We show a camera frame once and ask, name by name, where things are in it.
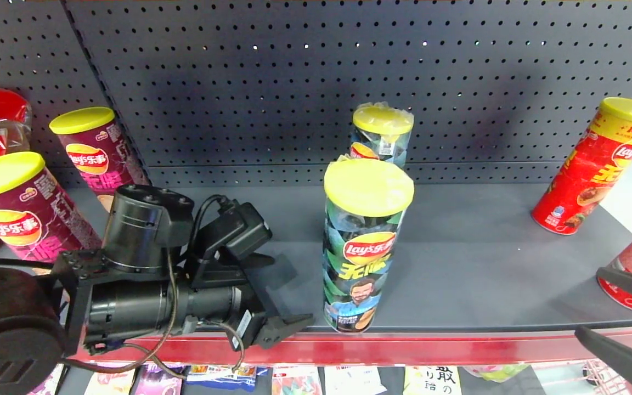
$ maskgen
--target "barcode sticker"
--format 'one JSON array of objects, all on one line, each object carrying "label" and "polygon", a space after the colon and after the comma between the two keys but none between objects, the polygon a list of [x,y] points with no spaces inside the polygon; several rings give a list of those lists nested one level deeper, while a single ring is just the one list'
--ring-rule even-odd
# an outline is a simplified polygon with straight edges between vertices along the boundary
[{"label": "barcode sticker", "polygon": [[379,155],[392,155],[394,153],[394,143],[379,140]]}]

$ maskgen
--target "gray metal shelf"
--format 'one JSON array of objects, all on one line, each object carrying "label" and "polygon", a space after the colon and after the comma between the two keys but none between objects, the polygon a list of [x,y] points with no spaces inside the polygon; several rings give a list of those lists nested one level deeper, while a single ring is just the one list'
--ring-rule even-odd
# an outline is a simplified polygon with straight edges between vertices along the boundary
[{"label": "gray metal shelf", "polygon": [[[418,185],[372,332],[527,332],[632,327],[632,312],[597,285],[632,235],[599,208],[576,235],[538,227],[540,184]],[[176,188],[197,204],[213,193],[252,202],[274,238],[273,267],[249,273],[281,313],[321,317],[321,187]],[[106,212],[87,189],[68,190],[100,235]],[[10,253],[0,251],[0,255]]]}]

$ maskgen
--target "lay's chip can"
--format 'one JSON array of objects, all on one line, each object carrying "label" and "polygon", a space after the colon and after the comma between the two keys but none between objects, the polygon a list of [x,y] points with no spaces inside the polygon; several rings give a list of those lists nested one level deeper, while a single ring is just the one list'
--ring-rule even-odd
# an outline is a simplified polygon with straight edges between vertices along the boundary
[{"label": "lay's chip can", "polygon": [[572,235],[632,163],[632,99],[604,98],[531,213],[543,228]]},{"label": "lay's chip can", "polygon": [[372,323],[414,182],[374,159],[333,162],[324,176],[324,315],[338,332]]},{"label": "lay's chip can", "polygon": [[353,125],[351,158],[384,160],[404,167],[414,115],[386,102],[365,103],[354,111]]},{"label": "lay's chip can", "polygon": [[126,184],[150,185],[140,161],[106,107],[67,112],[50,122],[72,164],[106,211],[111,210],[116,188]]},{"label": "lay's chip can", "polygon": [[21,259],[55,262],[101,240],[37,153],[0,156],[0,239]]}]

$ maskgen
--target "wire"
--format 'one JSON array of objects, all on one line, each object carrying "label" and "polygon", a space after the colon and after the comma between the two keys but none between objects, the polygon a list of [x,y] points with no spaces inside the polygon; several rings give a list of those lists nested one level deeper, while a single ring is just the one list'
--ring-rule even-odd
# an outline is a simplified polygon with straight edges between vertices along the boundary
[{"label": "wire", "polygon": [[167,271],[168,271],[168,274],[170,275],[170,286],[172,287],[172,296],[173,296],[172,310],[170,312],[170,320],[167,323],[167,328],[165,329],[165,332],[162,334],[162,336],[160,337],[160,340],[158,340],[157,344],[155,345],[155,347],[153,347],[152,350],[150,350],[150,352],[146,353],[144,357],[142,357],[141,359],[136,360],[136,362],[130,363],[125,366],[121,366],[119,368],[106,368],[104,366],[95,365],[93,363],[85,363],[85,362],[81,362],[80,360],[74,360],[70,358],[63,358],[61,363],[64,363],[65,365],[75,366],[76,368],[91,370],[93,372],[98,372],[98,373],[117,374],[117,373],[128,372],[129,370],[134,370],[140,367],[141,365],[143,365],[143,363],[147,362],[147,360],[149,360],[150,358],[154,357],[155,354],[158,352],[158,350],[160,350],[160,347],[162,347],[162,345],[165,343],[167,338],[170,337],[170,332],[172,332],[172,325],[175,323],[175,319],[177,318],[179,290],[177,289],[177,282],[175,280],[175,273],[173,270],[172,261],[173,261],[172,254],[170,250],[167,249]]},{"label": "wire", "polygon": [[189,253],[194,252],[196,233],[198,233],[201,228],[201,221],[204,219],[204,215],[206,214],[206,210],[208,210],[208,206],[210,206],[213,202],[221,203],[227,201],[228,197],[224,195],[211,195],[206,198],[203,203],[201,203],[201,207],[199,207],[199,210],[196,212],[196,217],[194,218],[194,225],[191,228],[191,235],[187,244],[187,250],[180,257],[180,262],[182,262]]},{"label": "wire", "polygon": [[20,267],[20,268],[42,268],[50,270],[53,268],[52,263],[43,263],[36,261],[24,261],[21,259],[0,258],[0,267]]},{"label": "wire", "polygon": [[238,358],[238,362],[236,362],[235,365],[233,365],[233,367],[231,368],[231,371],[233,373],[238,371],[238,369],[240,368],[240,365],[243,365],[243,360],[245,359],[245,344],[243,343],[243,339],[241,339],[241,336],[238,335],[238,332],[236,332],[235,329],[231,328],[230,325],[226,325],[225,323],[219,323],[217,321],[210,321],[210,320],[200,321],[200,324],[203,324],[203,323],[206,323],[208,325],[220,326],[223,329],[228,330],[228,332],[230,332],[230,334],[233,335],[233,337],[236,340],[238,340],[238,348],[240,348],[240,358]]}]

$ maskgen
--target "shelf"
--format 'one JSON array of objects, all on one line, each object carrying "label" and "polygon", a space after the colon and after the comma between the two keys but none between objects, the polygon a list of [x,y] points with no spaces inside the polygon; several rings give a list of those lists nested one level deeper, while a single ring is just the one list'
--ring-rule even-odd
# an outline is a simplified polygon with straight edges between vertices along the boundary
[{"label": "shelf", "polygon": [[[572,336],[578,325],[603,328],[632,346],[632,311],[604,295],[594,278],[632,235],[602,208],[576,235],[538,227],[529,211],[545,187],[417,185],[374,324],[356,336],[333,332],[321,317],[322,187],[176,191],[197,204],[213,193],[252,202],[274,232],[260,252],[276,257],[276,264],[249,275],[279,312],[317,318],[271,350],[250,348],[250,363],[474,365],[590,358]],[[103,234],[106,213],[91,192],[72,189],[70,195]],[[120,350],[104,358],[135,355]],[[170,340],[160,355],[185,363],[235,358],[223,335],[205,332]]]}]

